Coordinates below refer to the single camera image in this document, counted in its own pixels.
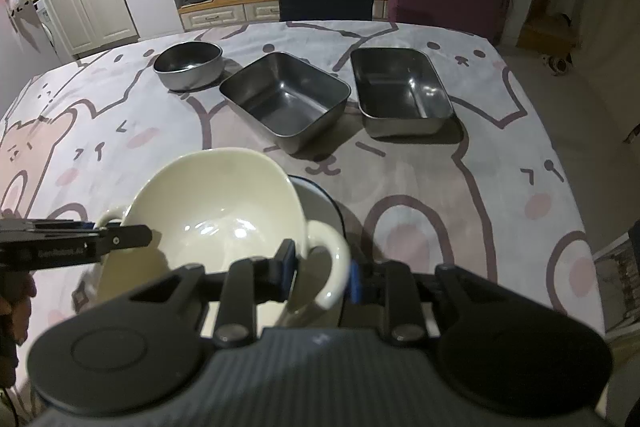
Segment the person left hand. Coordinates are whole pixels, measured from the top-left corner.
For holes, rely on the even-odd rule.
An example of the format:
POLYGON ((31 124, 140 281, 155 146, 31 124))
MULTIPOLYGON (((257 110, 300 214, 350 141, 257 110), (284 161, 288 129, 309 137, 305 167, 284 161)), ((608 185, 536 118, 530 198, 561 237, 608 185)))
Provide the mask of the person left hand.
POLYGON ((37 295, 29 272, 1 273, 1 387, 12 387, 18 364, 17 347, 28 337, 32 298, 37 295))

